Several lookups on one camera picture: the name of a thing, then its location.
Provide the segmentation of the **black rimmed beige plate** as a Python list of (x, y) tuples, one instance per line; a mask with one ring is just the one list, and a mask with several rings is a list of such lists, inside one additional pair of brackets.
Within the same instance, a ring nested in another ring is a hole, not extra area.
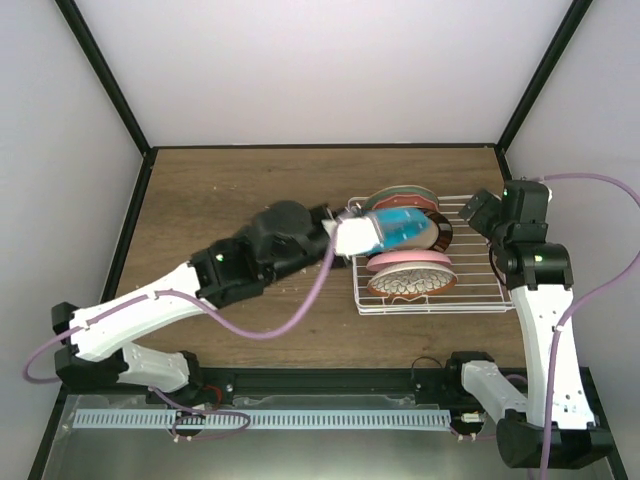
[(406, 247), (445, 252), (453, 239), (453, 227), (450, 221), (437, 211), (423, 209), (422, 212), (431, 221), (430, 227), (419, 236), (411, 239)]

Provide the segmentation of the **red dotted scalloped plate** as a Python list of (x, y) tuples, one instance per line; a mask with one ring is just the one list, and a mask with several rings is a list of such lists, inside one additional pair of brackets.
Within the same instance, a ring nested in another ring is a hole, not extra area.
[(439, 201), (437, 198), (425, 197), (420, 194), (395, 194), (379, 200), (371, 210), (410, 207), (422, 210), (438, 211)]

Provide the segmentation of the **blue dotted plate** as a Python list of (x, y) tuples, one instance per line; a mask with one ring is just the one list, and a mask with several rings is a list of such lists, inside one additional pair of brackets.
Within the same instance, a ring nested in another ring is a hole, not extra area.
[(394, 249), (431, 227), (431, 220), (413, 207), (373, 210), (369, 216), (379, 234), (379, 242), (372, 249), (375, 253)]

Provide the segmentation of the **floral patterned brown plate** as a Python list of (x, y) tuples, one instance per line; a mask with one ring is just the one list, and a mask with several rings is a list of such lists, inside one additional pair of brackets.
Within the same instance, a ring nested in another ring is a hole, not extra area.
[(457, 275), (447, 266), (433, 262), (395, 264), (376, 273), (367, 284), (374, 296), (387, 300), (408, 300), (441, 294), (453, 288)]

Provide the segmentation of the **pink plate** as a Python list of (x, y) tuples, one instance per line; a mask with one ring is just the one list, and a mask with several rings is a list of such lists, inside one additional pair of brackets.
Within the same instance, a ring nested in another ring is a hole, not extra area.
[(444, 266), (452, 265), (452, 261), (447, 255), (434, 250), (401, 250), (372, 256), (366, 264), (366, 269), (369, 272), (379, 272), (396, 264), (411, 262), (431, 262)]

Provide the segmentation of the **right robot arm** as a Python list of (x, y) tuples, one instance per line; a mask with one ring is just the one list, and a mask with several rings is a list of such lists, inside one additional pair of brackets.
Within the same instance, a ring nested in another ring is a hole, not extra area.
[(477, 191), (459, 215), (490, 249), (522, 332), (526, 387), (521, 392), (487, 355), (460, 352), (444, 378), (447, 396), (475, 398), (496, 424), (510, 468), (578, 470), (614, 446), (599, 426), (583, 385), (569, 311), (574, 294), (567, 248), (547, 239), (550, 190), (535, 181), (508, 180), (501, 194)]

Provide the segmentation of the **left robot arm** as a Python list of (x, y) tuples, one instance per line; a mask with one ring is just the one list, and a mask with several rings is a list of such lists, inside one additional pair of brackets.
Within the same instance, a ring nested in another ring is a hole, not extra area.
[(319, 262), (330, 245), (324, 224), (334, 217), (325, 204), (307, 208), (279, 201), (144, 287), (93, 307), (56, 305), (53, 329), (67, 336), (54, 355), (57, 377), (73, 389), (152, 386), (181, 403), (196, 402), (205, 382), (196, 355), (159, 352), (137, 339), (204, 307), (220, 310), (258, 297)]

